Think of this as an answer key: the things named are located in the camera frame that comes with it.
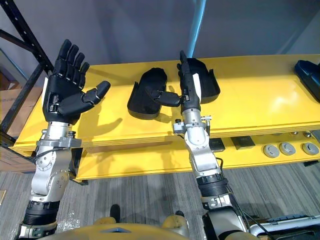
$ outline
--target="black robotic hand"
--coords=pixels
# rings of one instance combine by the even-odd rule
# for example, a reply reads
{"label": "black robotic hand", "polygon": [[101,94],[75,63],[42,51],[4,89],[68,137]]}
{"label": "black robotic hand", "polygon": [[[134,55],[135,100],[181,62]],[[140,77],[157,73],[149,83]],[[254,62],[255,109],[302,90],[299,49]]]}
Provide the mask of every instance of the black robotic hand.
{"label": "black robotic hand", "polygon": [[96,88],[82,91],[90,65],[85,62],[81,66],[85,55],[80,52],[76,56],[78,50],[68,39],[61,46],[45,89],[42,110],[47,122],[74,125],[80,114],[98,104],[110,88],[108,81],[102,81]]}

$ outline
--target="metal shelf frame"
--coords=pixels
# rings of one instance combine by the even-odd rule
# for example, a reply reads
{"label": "metal shelf frame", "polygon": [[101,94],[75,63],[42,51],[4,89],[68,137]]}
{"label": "metal shelf frame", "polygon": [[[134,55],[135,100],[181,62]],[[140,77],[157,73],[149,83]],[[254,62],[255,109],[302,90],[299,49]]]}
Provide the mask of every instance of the metal shelf frame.
{"label": "metal shelf frame", "polygon": [[45,71],[46,74],[50,74],[50,72],[53,71],[54,66],[50,62],[49,58],[47,57],[42,47],[40,46],[35,35],[31,31],[30,27],[28,26],[27,22],[23,18],[21,12],[19,11],[14,1],[0,0],[0,5],[23,40],[20,40],[19,38],[11,35],[10,33],[2,29],[0,29],[0,37],[31,52],[39,63],[38,66],[33,71],[33,73],[31,74],[31,76],[29,77],[29,79],[27,80],[27,82],[25,83],[25,85],[23,86],[23,88],[21,89],[20,94],[12,104],[8,113],[5,115],[3,121],[1,122],[0,146],[8,149],[10,152],[20,156],[21,158],[28,160],[29,162],[33,162],[30,157],[22,156],[18,152],[9,148],[15,144],[16,139],[8,135],[7,132],[11,124],[13,123],[14,119],[16,118],[20,108],[24,104],[31,89],[34,87],[35,83],[37,82],[40,74],[43,71]]}

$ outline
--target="cable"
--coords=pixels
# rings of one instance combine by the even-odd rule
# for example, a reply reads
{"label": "cable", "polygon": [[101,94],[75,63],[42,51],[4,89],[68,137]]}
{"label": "cable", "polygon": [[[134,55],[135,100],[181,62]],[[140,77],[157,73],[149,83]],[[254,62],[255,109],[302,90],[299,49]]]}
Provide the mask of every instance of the cable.
{"label": "cable", "polygon": [[181,134],[177,134],[177,136],[179,136],[182,139],[185,139],[184,136],[182,136]]}
{"label": "cable", "polygon": [[33,158],[33,163],[36,163],[36,160],[43,157],[44,155],[48,154],[48,153],[51,153],[51,152],[58,152],[58,151],[62,151],[62,150],[66,150],[66,149],[69,149],[69,147],[63,147],[63,148],[58,148],[58,149],[51,149],[51,150],[48,150],[48,151],[44,151],[40,154],[38,154],[37,156],[35,156]]}
{"label": "cable", "polygon": [[[224,175],[224,170],[223,170],[224,160],[223,160],[222,158],[220,158],[220,157],[216,157],[216,159],[218,159],[218,160],[221,161],[220,170],[221,170],[221,173],[222,173],[223,177],[225,177],[225,175]],[[226,187],[228,188],[228,190],[229,190],[231,193],[233,193],[233,191],[232,191],[231,187],[229,186],[229,184],[227,184]],[[237,205],[237,207],[238,207],[238,209],[239,209],[239,211],[240,211],[240,213],[241,213],[241,216],[242,216],[243,219],[244,219],[244,222],[245,222],[246,228],[248,229],[248,232],[251,233],[251,228],[250,228],[250,225],[249,225],[249,221],[248,221],[248,219],[247,219],[247,216],[244,214],[244,211],[243,211],[242,208],[240,207],[240,205],[239,205],[239,203],[238,203],[238,201],[237,201],[237,199],[236,199],[236,196],[235,196],[234,194],[232,194],[232,196],[233,196],[234,201],[235,201],[235,203],[236,203],[236,205]]]}
{"label": "cable", "polygon": [[257,222],[253,217],[251,217],[251,216],[250,216],[248,213],[246,213],[245,211],[244,211],[244,214],[247,215],[252,221],[254,221],[254,223],[257,224],[257,225],[265,232],[265,234],[267,234],[272,240],[276,240],[276,239],[274,238],[274,236],[272,236],[271,233],[268,232],[267,229],[265,229],[264,226],[262,226],[259,222]]}
{"label": "cable", "polygon": [[238,203],[238,200],[236,199],[236,196],[233,194],[233,191],[232,191],[232,188],[229,186],[229,184],[227,185],[227,188],[229,189],[229,191],[232,193],[232,196],[233,196],[233,199],[235,201],[235,204],[236,206],[238,207],[240,213],[241,213],[241,216],[243,217],[244,221],[245,221],[245,226],[246,228],[248,229],[248,232],[251,233],[251,228],[250,228],[250,224],[249,224],[249,221],[248,221],[248,218],[247,216],[245,215],[244,211],[242,210],[242,208],[240,207],[239,203]]}
{"label": "cable", "polygon": [[221,161],[221,163],[220,163],[220,170],[221,170],[222,174],[224,174],[224,171],[223,171],[224,160],[223,160],[222,158],[220,158],[220,157],[216,157],[215,159],[218,159],[218,160]]}

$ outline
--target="gray wall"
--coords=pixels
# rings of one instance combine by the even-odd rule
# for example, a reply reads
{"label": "gray wall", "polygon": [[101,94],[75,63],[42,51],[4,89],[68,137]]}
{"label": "gray wall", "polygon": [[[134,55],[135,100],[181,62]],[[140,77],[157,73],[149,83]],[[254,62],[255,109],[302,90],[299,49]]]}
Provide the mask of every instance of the gray wall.
{"label": "gray wall", "polygon": [[[15,2],[52,62],[68,38],[91,65],[177,59],[194,14],[193,0]],[[285,54],[319,9],[318,0],[208,0],[194,56]],[[2,9],[0,27],[18,36]],[[318,43],[308,53],[320,53]],[[27,76],[37,65],[32,54],[3,39],[0,48]]]}

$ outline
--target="round metal part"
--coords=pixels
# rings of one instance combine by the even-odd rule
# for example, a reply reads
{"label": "round metal part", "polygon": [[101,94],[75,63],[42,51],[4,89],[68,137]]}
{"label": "round metal part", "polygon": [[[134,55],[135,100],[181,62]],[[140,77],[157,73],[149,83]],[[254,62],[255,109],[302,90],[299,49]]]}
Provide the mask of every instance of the round metal part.
{"label": "round metal part", "polygon": [[311,142],[302,144],[302,149],[308,155],[316,155],[319,153],[318,147]]}
{"label": "round metal part", "polygon": [[280,152],[278,148],[275,146],[268,144],[263,147],[263,152],[265,155],[267,155],[269,158],[276,158],[279,156]]}
{"label": "round metal part", "polygon": [[282,142],[279,146],[280,151],[287,156],[293,155],[296,153],[296,149],[289,142]]}
{"label": "round metal part", "polygon": [[308,132],[308,131],[305,131],[305,132],[303,133],[303,135],[304,135],[306,138],[311,138],[311,137],[312,137],[311,132]]}

